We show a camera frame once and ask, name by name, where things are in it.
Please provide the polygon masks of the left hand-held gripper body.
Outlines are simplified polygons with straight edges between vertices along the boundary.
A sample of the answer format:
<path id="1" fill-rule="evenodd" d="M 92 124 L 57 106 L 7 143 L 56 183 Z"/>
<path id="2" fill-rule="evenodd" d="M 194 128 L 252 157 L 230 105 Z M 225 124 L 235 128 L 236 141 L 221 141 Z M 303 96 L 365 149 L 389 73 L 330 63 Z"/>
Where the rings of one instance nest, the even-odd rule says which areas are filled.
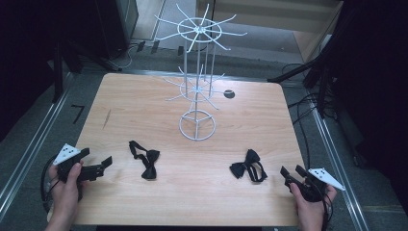
<path id="1" fill-rule="evenodd" d="M 78 154 L 80 151 L 80 149 L 66 143 L 54 160 L 53 165 L 57 167 L 58 177 L 63 182 L 67 180 L 72 167 L 82 160 L 78 159 Z M 104 174 L 104 170 L 105 169 L 101 166 L 101 164 L 82 167 L 81 173 L 78 176 L 78 181 L 94 181 Z"/>

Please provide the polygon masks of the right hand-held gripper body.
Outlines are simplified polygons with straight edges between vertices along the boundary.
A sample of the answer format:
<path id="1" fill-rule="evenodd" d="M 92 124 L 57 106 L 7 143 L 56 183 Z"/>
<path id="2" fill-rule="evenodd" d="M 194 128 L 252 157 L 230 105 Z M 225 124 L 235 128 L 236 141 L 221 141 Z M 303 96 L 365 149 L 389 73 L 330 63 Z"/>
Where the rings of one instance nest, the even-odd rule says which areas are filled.
<path id="1" fill-rule="evenodd" d="M 306 201 L 320 202 L 323 200 L 326 185 L 331 185 L 341 191 L 345 190 L 338 180 L 336 180 L 325 168 L 310 168 L 308 178 L 303 178 L 304 182 L 300 182 L 292 176 L 292 180 L 285 179 L 285 185 L 289 188 L 291 183 L 295 183 Z"/>

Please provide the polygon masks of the black bow tie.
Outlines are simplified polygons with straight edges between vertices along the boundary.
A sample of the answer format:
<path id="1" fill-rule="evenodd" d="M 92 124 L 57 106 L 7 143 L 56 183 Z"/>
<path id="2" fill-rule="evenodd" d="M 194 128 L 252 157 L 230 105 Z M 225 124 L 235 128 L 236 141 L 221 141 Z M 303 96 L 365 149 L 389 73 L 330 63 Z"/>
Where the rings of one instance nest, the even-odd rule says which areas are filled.
<path id="1" fill-rule="evenodd" d="M 237 179 L 242 178 L 245 172 L 248 173 L 250 180 L 254 183 L 262 183 L 268 178 L 261 164 L 260 156 L 253 149 L 247 150 L 243 162 L 234 163 L 229 168 Z"/>
<path id="2" fill-rule="evenodd" d="M 145 180 L 155 180 L 157 178 L 155 162 L 160 157 L 160 151 L 155 149 L 147 150 L 136 141 L 129 141 L 129 148 L 134 159 L 140 159 L 145 166 L 145 171 L 141 174 L 141 177 Z"/>

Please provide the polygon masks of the white wire display rack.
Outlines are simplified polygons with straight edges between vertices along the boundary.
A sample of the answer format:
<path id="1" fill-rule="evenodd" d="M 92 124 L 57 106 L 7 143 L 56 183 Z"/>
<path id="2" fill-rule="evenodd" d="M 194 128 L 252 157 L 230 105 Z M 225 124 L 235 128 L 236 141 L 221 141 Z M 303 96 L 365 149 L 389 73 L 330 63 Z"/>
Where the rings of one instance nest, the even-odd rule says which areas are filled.
<path id="1" fill-rule="evenodd" d="M 164 78 L 167 83 L 177 87 L 179 93 L 177 96 L 168 98 L 167 101 L 182 98 L 190 103 L 190 107 L 179 119 L 179 131 L 188 140 L 205 141 L 215 133 L 217 124 L 214 116 L 201 109 L 200 105 L 207 103 L 217 110 L 218 106 L 212 101 L 215 93 L 220 93 L 229 99 L 235 97 L 232 90 L 217 90 L 214 86 L 216 81 L 224 77 L 224 73 L 218 77 L 214 74 L 216 50 L 219 47 L 224 51 L 229 51 L 229 48 L 222 45 L 219 40 L 223 36 L 243 37 L 245 33 L 231 33 L 222 29 L 225 23 L 236 17 L 235 14 L 222 21 L 213 21 L 207 17 L 210 5 L 206 6 L 201 16 L 189 16 L 179 5 L 176 5 L 176 8 L 184 16 L 179 22 L 155 16 L 159 22 L 176 27 L 175 33 L 159 38 L 159 41 L 173 37 L 184 40 L 183 65 L 178 67 L 181 79 Z"/>

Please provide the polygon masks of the person's right hand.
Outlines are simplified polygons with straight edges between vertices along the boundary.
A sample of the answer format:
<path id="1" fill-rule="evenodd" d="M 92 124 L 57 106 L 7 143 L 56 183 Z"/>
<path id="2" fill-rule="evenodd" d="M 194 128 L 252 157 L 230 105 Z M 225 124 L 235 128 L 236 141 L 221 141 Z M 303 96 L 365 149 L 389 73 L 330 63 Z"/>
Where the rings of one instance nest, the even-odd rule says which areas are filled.
<path id="1" fill-rule="evenodd" d="M 309 202 L 303 198 L 299 187 L 295 183 L 290 184 L 290 189 L 296 203 L 299 222 L 304 225 L 311 225 L 312 222 L 323 222 L 324 214 L 330 210 L 337 195 L 336 189 L 331 185 L 327 185 L 326 195 L 321 202 Z"/>

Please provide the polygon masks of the person's left hand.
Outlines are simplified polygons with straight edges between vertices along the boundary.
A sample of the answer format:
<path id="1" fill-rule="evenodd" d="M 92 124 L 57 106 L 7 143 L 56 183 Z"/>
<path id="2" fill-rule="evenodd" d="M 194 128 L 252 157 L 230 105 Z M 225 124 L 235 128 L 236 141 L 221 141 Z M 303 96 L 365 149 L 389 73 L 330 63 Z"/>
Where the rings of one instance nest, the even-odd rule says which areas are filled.
<path id="1" fill-rule="evenodd" d="M 65 182 L 61 182 L 58 177 L 58 168 L 52 165 L 49 168 L 49 177 L 53 189 L 51 194 L 54 201 L 53 214 L 55 216 L 74 217 L 78 207 L 77 179 L 83 167 L 83 161 L 76 163 L 68 173 Z"/>

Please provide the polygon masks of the black metal stand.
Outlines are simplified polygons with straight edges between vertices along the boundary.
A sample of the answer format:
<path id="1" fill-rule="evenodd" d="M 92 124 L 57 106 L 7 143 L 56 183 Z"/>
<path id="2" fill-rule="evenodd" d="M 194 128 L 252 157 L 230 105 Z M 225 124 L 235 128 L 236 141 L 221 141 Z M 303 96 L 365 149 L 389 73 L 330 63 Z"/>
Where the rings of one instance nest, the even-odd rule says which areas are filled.
<path id="1" fill-rule="evenodd" d="M 53 103 L 56 103 L 64 92 L 64 80 L 63 80 L 63 61 L 66 62 L 68 68 L 75 72 L 80 73 L 83 65 L 78 58 L 78 53 L 85 55 L 93 62 L 99 64 L 108 71 L 120 72 L 121 67 L 113 67 L 111 64 L 104 62 L 94 52 L 86 49 L 78 42 L 71 40 L 59 40 L 55 44 L 54 48 L 54 62 L 53 62 L 53 74 L 54 74 L 54 96 Z"/>
<path id="2" fill-rule="evenodd" d="M 319 83 L 319 92 L 317 98 L 318 113 L 321 117 L 324 116 L 324 98 L 329 82 L 329 59 L 335 53 L 335 49 L 339 41 L 342 39 L 342 32 L 335 32 L 321 52 L 310 62 L 302 64 L 295 69 L 284 73 L 278 77 L 268 78 L 269 83 L 280 84 L 285 80 L 294 77 L 295 75 L 308 70 L 308 73 L 303 80 L 303 86 L 306 89 L 313 88 L 316 83 Z"/>

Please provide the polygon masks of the dark cabinet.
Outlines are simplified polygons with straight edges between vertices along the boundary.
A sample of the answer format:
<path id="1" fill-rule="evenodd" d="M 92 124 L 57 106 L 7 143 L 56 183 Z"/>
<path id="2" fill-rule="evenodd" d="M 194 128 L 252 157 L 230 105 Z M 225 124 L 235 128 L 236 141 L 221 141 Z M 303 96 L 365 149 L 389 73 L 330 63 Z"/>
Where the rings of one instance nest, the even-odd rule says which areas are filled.
<path id="1" fill-rule="evenodd" d="M 97 51 L 106 59 L 122 54 L 129 46 L 139 11 L 136 0 L 94 0 L 101 44 Z"/>

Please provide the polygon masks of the light wooden furniture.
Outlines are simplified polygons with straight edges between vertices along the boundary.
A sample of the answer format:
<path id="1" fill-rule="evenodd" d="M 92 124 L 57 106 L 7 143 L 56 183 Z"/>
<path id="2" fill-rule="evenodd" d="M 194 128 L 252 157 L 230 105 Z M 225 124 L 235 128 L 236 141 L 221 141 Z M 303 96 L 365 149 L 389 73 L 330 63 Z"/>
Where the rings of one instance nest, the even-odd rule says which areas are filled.
<path id="1" fill-rule="evenodd" d="M 343 0 L 194 0 L 196 15 L 207 5 L 215 10 L 214 20 L 236 14 L 235 23 L 294 31 L 304 62 L 311 61 L 318 48 L 336 27 Z"/>

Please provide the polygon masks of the metal floor rail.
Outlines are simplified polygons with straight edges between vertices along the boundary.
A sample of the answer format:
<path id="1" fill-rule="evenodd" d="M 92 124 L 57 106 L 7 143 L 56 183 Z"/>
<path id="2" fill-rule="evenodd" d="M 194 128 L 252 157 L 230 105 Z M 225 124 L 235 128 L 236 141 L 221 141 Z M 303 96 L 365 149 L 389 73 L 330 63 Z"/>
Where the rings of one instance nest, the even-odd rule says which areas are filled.
<path id="1" fill-rule="evenodd" d="M 46 91 L 0 142 L 0 223 L 60 114 L 75 75 L 68 72 L 63 81 L 63 93 L 55 103 L 46 99 L 53 91 Z"/>
<path id="2" fill-rule="evenodd" d="M 342 195 L 354 228 L 356 231 L 370 231 L 368 223 L 363 214 L 362 207 L 350 184 L 349 177 L 345 172 L 344 165 L 338 153 L 338 149 L 329 132 L 326 121 L 320 117 L 317 109 L 313 109 L 312 112 L 334 174 L 337 180 L 343 186 L 345 186 L 345 189 L 342 191 Z"/>

